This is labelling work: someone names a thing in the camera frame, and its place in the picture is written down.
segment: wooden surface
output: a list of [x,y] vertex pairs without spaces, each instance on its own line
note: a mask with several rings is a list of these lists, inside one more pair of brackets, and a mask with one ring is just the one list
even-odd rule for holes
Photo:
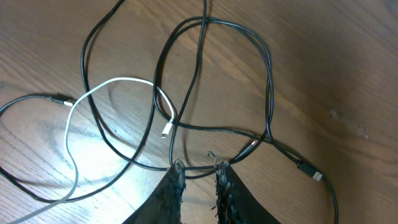
[[[115,1],[2,0],[0,2],[0,104],[35,92],[84,93],[80,49]],[[398,1],[238,1],[210,3],[211,16],[256,30],[269,44],[275,80],[274,137],[313,161],[333,183],[340,223],[398,220]],[[151,80],[160,51],[182,20],[199,16],[201,1],[127,0],[101,30],[90,57],[90,83],[132,76]],[[173,46],[162,88],[180,108],[195,69],[199,28]],[[210,25],[203,69],[185,122],[264,129],[265,67],[256,49],[236,31]],[[132,155],[141,139],[151,88],[117,83],[95,95],[105,121]],[[62,138],[68,108],[28,100],[1,118],[0,164],[46,198],[72,184]],[[165,121],[156,115],[139,161],[168,165]],[[207,150],[227,159],[249,139],[224,133],[178,130],[174,158],[212,164]],[[104,185],[125,164],[101,141],[86,102],[70,136],[81,178],[74,195]],[[273,147],[262,145],[233,166],[253,195],[281,223],[332,223],[330,194]],[[121,223],[137,209],[164,173],[132,167],[110,189],[60,205],[31,223]],[[44,204],[0,178],[0,223]],[[184,223],[216,223],[215,176],[187,181]]]

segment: white cable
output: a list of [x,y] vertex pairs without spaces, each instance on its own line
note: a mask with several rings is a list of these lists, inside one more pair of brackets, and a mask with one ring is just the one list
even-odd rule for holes
[[[34,211],[34,212],[32,212],[32,213],[30,213],[30,214],[24,216],[24,217],[22,217],[22,218],[19,218],[19,219],[13,221],[13,222],[10,222],[10,224],[22,223],[22,222],[24,222],[24,221],[26,221],[26,220],[28,220],[28,219],[30,219],[30,218],[32,218],[32,217],[34,217],[34,216],[40,214],[40,213],[42,213],[42,212],[47,211],[48,209],[51,209],[51,208],[53,208],[53,207],[55,207],[55,206],[57,206],[57,205],[59,205],[59,204],[65,202],[66,200],[68,200],[68,199],[72,196],[72,194],[74,193],[74,191],[75,191],[76,188],[77,188],[77,184],[78,184],[78,180],[79,180],[79,172],[78,172],[78,169],[77,169],[77,165],[76,165],[75,160],[73,159],[73,156],[70,154],[69,147],[68,147],[69,127],[70,127],[70,121],[72,120],[73,112],[75,111],[75,108],[77,107],[77,105],[78,105],[82,100],[84,100],[84,98],[86,98],[87,96],[93,94],[95,91],[99,90],[100,88],[104,87],[105,85],[107,85],[107,84],[109,84],[109,83],[111,83],[111,82],[120,81],[120,80],[141,82],[141,83],[145,83],[145,84],[154,86],[154,84],[151,83],[150,81],[143,80],[143,79],[140,79],[140,78],[119,77],[119,78],[112,78],[112,79],[110,79],[110,80],[108,80],[108,81],[105,81],[105,82],[103,82],[102,84],[100,84],[100,85],[96,86],[95,88],[93,88],[92,90],[88,91],[88,92],[87,92],[86,94],[84,94],[83,96],[81,96],[81,97],[76,101],[76,103],[73,104],[72,108],[70,109],[69,116],[68,116],[68,119],[67,119],[67,126],[66,126],[66,128],[65,128],[65,135],[64,135],[64,137],[63,137],[63,146],[64,146],[64,149],[66,150],[67,154],[70,156],[70,159],[71,159],[72,162],[73,162],[73,166],[75,167],[75,180],[73,181],[73,186],[72,186],[72,188],[70,189],[69,193],[66,194],[63,198],[61,198],[61,199],[57,200],[56,202],[53,202],[53,203],[51,203],[51,204],[49,204],[49,205],[47,205],[47,206],[44,206],[44,207],[42,207],[42,208],[40,208],[40,209],[38,209],[38,210],[36,210],[36,211]],[[174,120],[175,113],[174,113],[174,108],[173,108],[173,106],[172,106],[172,104],[171,104],[169,98],[167,97],[167,95],[166,95],[166,94],[163,92],[163,90],[161,90],[158,86],[157,86],[157,89],[159,90],[160,94],[164,97],[164,99],[165,99],[167,105],[168,105],[169,108],[170,108],[171,114],[172,114],[172,115],[171,115],[170,121],[166,124],[166,127],[165,127],[164,130],[162,131],[162,138],[165,138],[165,135],[167,135],[167,134],[169,133],[171,127],[173,126],[172,123],[173,123],[173,120]]]

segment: tangled cable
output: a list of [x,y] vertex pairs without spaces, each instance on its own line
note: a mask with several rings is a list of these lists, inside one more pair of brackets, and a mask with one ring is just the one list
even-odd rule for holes
[[[30,195],[33,199],[38,200],[38,201],[40,201],[40,202],[49,203],[49,205],[44,206],[44,207],[42,207],[42,208],[40,208],[40,209],[38,209],[38,210],[36,210],[36,211],[34,211],[34,212],[32,212],[32,213],[30,213],[30,214],[24,216],[24,217],[22,217],[22,218],[19,218],[19,219],[15,220],[15,221],[13,221],[13,222],[11,222],[11,223],[21,223],[21,222],[24,222],[24,221],[26,221],[26,220],[28,220],[28,219],[30,219],[30,218],[32,218],[32,217],[34,217],[34,216],[36,216],[36,215],[42,213],[42,212],[45,212],[45,211],[47,211],[48,209],[51,209],[51,208],[53,208],[53,207],[55,207],[55,206],[57,206],[57,205],[59,205],[59,204],[61,204],[61,203],[65,203],[65,202],[76,202],[76,201],[78,201],[78,200],[87,198],[87,197],[89,197],[89,196],[91,196],[91,195],[93,195],[93,194],[96,194],[95,192],[100,192],[100,191],[104,190],[105,188],[109,187],[111,183],[113,183],[113,182],[111,182],[111,183],[105,185],[104,187],[102,187],[102,188],[96,190],[96,191],[93,192],[93,193],[90,193],[90,194],[87,194],[87,195],[84,195],[84,196],[80,196],[80,197],[78,197],[78,198],[70,198],[70,197],[72,196],[72,194],[74,193],[74,191],[76,190],[76,188],[77,188],[78,179],[79,179],[79,171],[78,171],[76,162],[75,162],[75,160],[73,159],[73,156],[72,156],[72,154],[71,154],[71,152],[70,152],[70,150],[69,150],[69,147],[68,147],[68,135],[69,135],[70,123],[71,123],[71,121],[72,121],[73,112],[75,111],[75,109],[76,109],[76,107],[79,105],[79,103],[80,103],[82,100],[84,100],[87,96],[91,96],[91,94],[93,94],[95,91],[99,90],[100,88],[106,86],[107,84],[112,83],[112,82],[115,82],[115,81],[121,81],[121,80],[124,80],[124,81],[141,82],[141,83],[145,83],[145,84],[148,84],[148,85],[153,85],[153,83],[151,83],[150,81],[143,80],[143,79],[140,79],[140,78],[129,78],[129,77],[112,78],[112,79],[107,80],[107,81],[103,82],[102,84],[98,85],[98,86],[95,87],[94,89],[88,91],[88,92],[85,93],[83,96],[81,96],[76,102],[73,102],[72,99],[70,99],[70,98],[67,97],[67,96],[63,96],[63,95],[33,94],[33,95],[27,95],[27,96],[23,96],[23,97],[20,97],[20,98],[15,99],[15,100],[12,100],[11,102],[5,104],[4,106],[2,106],[2,107],[0,108],[0,116],[2,116],[3,113],[4,113],[8,108],[10,108],[12,105],[14,105],[15,103],[20,102],[20,101],[22,101],[22,100],[26,100],[26,99],[31,99],[31,98],[48,98],[48,99],[51,99],[52,101],[54,101],[54,102],[56,102],[56,103],[61,103],[61,104],[64,104],[64,105],[67,105],[67,106],[71,106],[71,107],[72,107],[72,108],[70,109],[69,116],[68,116],[68,119],[67,119],[67,125],[66,125],[66,128],[65,128],[65,135],[64,135],[64,139],[63,139],[64,149],[65,149],[66,153],[69,155],[70,159],[72,160],[73,168],[74,168],[74,170],[75,170],[75,179],[74,179],[74,181],[73,181],[73,186],[72,186],[72,188],[70,189],[69,193],[67,193],[67,194],[66,194],[64,197],[62,197],[61,199],[58,199],[58,200],[47,200],[47,199],[44,199],[44,198],[41,198],[41,197],[37,196],[35,193],[33,193],[33,192],[31,192],[30,190],[28,190],[27,188],[25,188],[23,185],[21,185],[20,183],[18,183],[16,177],[14,177],[12,174],[8,173],[6,170],[4,170],[2,167],[0,167],[0,173],[1,173],[9,182],[11,182],[12,184],[14,184],[14,185],[15,185],[16,187],[18,187],[19,189],[21,189],[21,190],[22,190],[23,192],[25,192],[27,195]],[[173,121],[173,119],[174,119],[174,114],[175,114],[175,112],[174,112],[173,105],[172,105],[172,103],[170,102],[168,96],[167,96],[159,87],[157,87],[157,90],[158,90],[158,91],[160,92],[160,94],[164,97],[164,99],[165,99],[165,101],[166,101],[167,105],[169,106],[169,109],[170,109],[170,111],[171,111],[171,113],[172,113],[172,117],[170,118],[169,122],[168,122],[168,123],[166,124],[166,126],[165,126],[165,127],[166,127],[165,129],[167,130],[168,127],[171,127],[171,126],[169,126],[169,124],[172,124],[172,121]],[[134,154],[133,157],[137,157],[137,156],[138,156],[138,153],[136,152],[136,153]]]
[[[85,62],[86,62],[86,50],[88,47],[88,44],[90,43],[91,38],[95,35],[95,33],[97,32],[97,30],[102,27],[111,17],[112,15],[118,10],[118,8],[120,7],[120,5],[124,2],[125,0],[119,0],[116,5],[112,8],[112,10],[110,10],[107,15],[105,15],[98,23],[97,25],[94,26],[94,28],[91,30],[91,32],[88,34],[88,37],[86,38],[84,44],[83,44],[83,48],[81,50],[81,55],[80,55],[80,69],[81,69],[81,77],[83,80],[83,85],[85,87],[85,91],[87,93],[91,93],[90,91],[90,85],[88,83],[88,71],[85,69]],[[328,188],[330,189],[331,192],[331,196],[333,199],[333,204],[334,204],[334,209],[335,209],[335,223],[338,223],[338,206],[337,206],[337,201],[336,201],[336,195],[335,192],[333,190],[333,187],[331,185],[331,183],[329,182],[329,180],[325,177],[325,175],[318,169],[316,168],[312,163],[310,163],[306,158],[304,158],[301,154],[295,152],[295,151],[290,151],[288,150],[283,144],[280,144],[278,141],[276,141],[271,133],[271,121],[272,121],[272,116],[274,114],[274,82],[273,82],[273,78],[272,78],[272,61],[271,61],[271,53],[269,51],[269,49],[267,48],[267,45],[265,44],[265,42],[260,38],[259,35],[257,35],[255,32],[253,32],[252,30],[248,29],[247,27],[241,26],[239,24],[233,23],[233,22],[228,22],[228,21],[224,21],[221,19],[217,19],[214,17],[208,17],[206,15],[206,10],[207,10],[207,5],[206,5],[206,0],[203,1],[203,15],[202,16],[198,16],[198,17],[191,17],[189,19],[185,19],[183,22],[181,22],[171,33],[170,37],[167,39],[164,48],[162,49],[162,52],[160,54],[160,57],[158,59],[157,65],[156,65],[156,69],[155,69],[155,74],[154,74],[154,80],[153,80],[153,98],[152,98],[152,104],[151,104],[151,108],[149,111],[149,119],[147,122],[147,126],[146,129],[142,135],[142,139],[134,153],[134,155],[131,158],[128,158],[127,156],[123,155],[121,152],[119,152],[108,140],[108,138],[105,135],[104,129],[101,125],[101,121],[100,121],[100,112],[97,110],[95,102],[93,100],[93,97],[90,94],[85,94],[85,96],[88,99],[89,102],[89,106],[90,106],[90,110],[93,114],[93,118],[94,121],[97,125],[97,128],[99,130],[99,133],[101,135],[101,137],[103,138],[104,142],[111,148],[111,150],[113,150],[120,158],[124,159],[125,161],[128,161],[128,163],[126,164],[126,166],[120,171],[120,173],[112,180],[110,181],[108,184],[106,184],[105,186],[103,186],[102,188],[95,190],[94,192],[90,193],[90,194],[86,194],[77,198],[70,198],[67,200],[64,200],[63,202],[76,202],[78,200],[83,200],[84,198],[90,197],[92,195],[95,195],[99,192],[101,192],[102,190],[108,188],[109,186],[111,186],[112,184],[115,183],[115,181],[117,181],[129,168],[129,166],[131,164],[137,165],[141,168],[144,169],[150,169],[150,170],[156,170],[156,171],[165,171],[167,170],[167,167],[153,167],[153,166],[148,166],[145,164],[141,164],[137,161],[135,161],[137,155],[141,152],[147,138],[149,135],[149,131],[150,128],[152,126],[152,122],[154,119],[154,113],[155,110],[157,110],[157,112],[167,121],[169,121],[163,131],[163,137],[165,134],[168,134],[168,131],[171,127],[173,127],[172,130],[172,135],[171,135],[171,139],[170,139],[170,147],[169,147],[169,162],[170,165],[173,164],[173,149],[174,149],[174,142],[175,142],[175,136],[177,133],[177,129],[178,127],[181,128],[187,128],[187,129],[193,129],[193,130],[197,130],[197,131],[217,131],[217,132],[225,132],[225,133],[233,133],[233,134],[239,134],[239,135],[243,135],[243,136],[247,136],[251,139],[254,140],[253,144],[251,144],[249,147],[243,149],[242,151],[240,151],[239,154],[237,154],[235,157],[233,157],[229,163],[230,164],[234,164],[237,163],[239,161],[242,161],[243,159],[245,159],[247,156],[249,156],[250,154],[252,154],[262,142],[268,143],[268,144],[272,144],[273,146],[275,146],[275,148],[283,153],[283,155],[285,155],[288,159],[290,159],[292,162],[294,162],[297,167],[303,171],[304,173],[306,173],[307,175],[309,175],[310,177],[313,177],[315,180],[319,181],[320,179],[323,179],[326,183],[326,185],[328,186]],[[194,22],[191,23],[185,27],[183,27],[185,24],[189,23],[189,22]],[[243,36],[245,36],[245,38],[247,38],[247,40],[249,40],[254,46],[255,48],[257,48],[257,50],[259,51],[264,64],[266,66],[266,73],[267,73],[267,81],[266,81],[266,92],[264,93],[266,96],[266,106],[265,106],[265,122],[266,122],[266,126],[265,126],[265,130],[262,133],[261,136],[254,136],[250,133],[246,133],[244,131],[239,131],[239,130],[233,130],[233,129],[227,129],[227,128],[216,128],[216,127],[201,127],[201,126],[193,126],[191,124],[185,124],[180,122],[180,119],[183,115],[183,112],[185,110],[185,107],[187,105],[188,99],[190,97],[190,93],[192,91],[193,86],[195,85],[200,67],[201,67],[201,55],[202,55],[202,51],[203,51],[203,36],[204,36],[204,32],[206,29],[206,26],[208,24],[220,24],[220,25],[225,25],[228,26],[236,31],[238,31],[240,34],[242,34]],[[174,116],[169,116],[166,112],[164,112],[162,110],[162,108],[159,106],[159,99],[158,99],[158,93],[162,93],[160,90],[160,86],[159,83],[161,81],[162,78],[162,71],[164,68],[164,62],[165,59],[167,57],[167,54],[169,52],[169,50],[171,49],[173,43],[177,40],[177,38],[183,34],[185,31],[196,27],[196,26],[201,26],[200,29],[200,36],[199,36],[199,40],[198,40],[198,48],[197,48],[197,60],[196,60],[196,65],[195,65],[195,72],[193,74],[193,78],[192,81],[190,83],[190,86],[188,87],[187,93],[185,95],[183,104],[179,110],[179,114],[176,118],[174,118]],[[53,96],[49,96],[49,95],[30,95],[30,96],[25,96],[25,98],[32,98],[32,97],[44,97],[44,98],[51,98]],[[18,98],[11,103],[14,104],[18,101],[23,100],[24,98]],[[8,108],[8,104],[4,105],[2,108],[0,108],[0,116],[3,114],[3,112]],[[187,179],[197,179],[197,178],[201,178],[201,177],[206,177],[210,174],[213,174],[215,172],[215,170],[217,170],[218,166],[214,166],[214,165],[210,165],[210,166],[200,166],[200,167],[186,167],[186,170],[207,170],[208,172],[205,172],[204,174],[200,174],[200,175],[196,175],[196,176],[187,176]],[[0,173],[6,177],[7,180],[9,180],[12,184],[14,184],[15,186],[17,186],[18,188],[20,188],[21,190],[23,190],[25,193],[29,194],[33,199],[41,201],[41,202],[45,202],[45,203],[55,203],[57,202],[56,200],[47,200],[44,198],[40,198],[38,196],[36,196],[35,194],[33,194],[32,192],[29,192],[25,187],[23,187],[20,183],[18,183],[17,178],[10,175],[9,173],[7,173],[3,168],[0,167]]]

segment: usb connector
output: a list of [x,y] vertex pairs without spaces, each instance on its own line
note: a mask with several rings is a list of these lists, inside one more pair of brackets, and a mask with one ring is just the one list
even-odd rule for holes
[[65,96],[63,94],[56,94],[55,96],[51,97],[52,102],[56,102],[66,106],[73,106],[76,103],[76,100],[70,96]]
[[235,158],[239,159],[240,157],[244,156],[246,153],[248,153],[256,144],[256,141],[253,141],[252,143],[250,143],[250,145],[246,146],[244,149],[241,150],[241,152],[239,153],[239,155]]
[[169,134],[172,127],[173,127],[173,123],[172,123],[172,121],[169,121],[162,131],[162,138],[166,138],[166,136]]
[[303,171],[305,174],[309,175],[310,177],[314,178],[316,181],[319,181],[322,179],[323,174],[315,168],[313,165],[305,162],[305,161],[300,161],[297,163],[297,168],[301,171]]

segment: white connector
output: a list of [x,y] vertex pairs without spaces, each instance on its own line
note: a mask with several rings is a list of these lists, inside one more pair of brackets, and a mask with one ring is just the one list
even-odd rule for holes
[[173,127],[173,123],[169,121],[166,126],[164,126],[164,129],[162,131],[162,138],[166,138],[166,136],[169,134],[170,130]]
[[316,181],[319,181],[322,178],[322,174],[319,173],[318,171],[312,176]]
[[72,107],[75,103],[76,103],[76,100],[72,100],[72,99],[65,100],[65,101],[63,102],[64,105],[70,106],[70,107]]

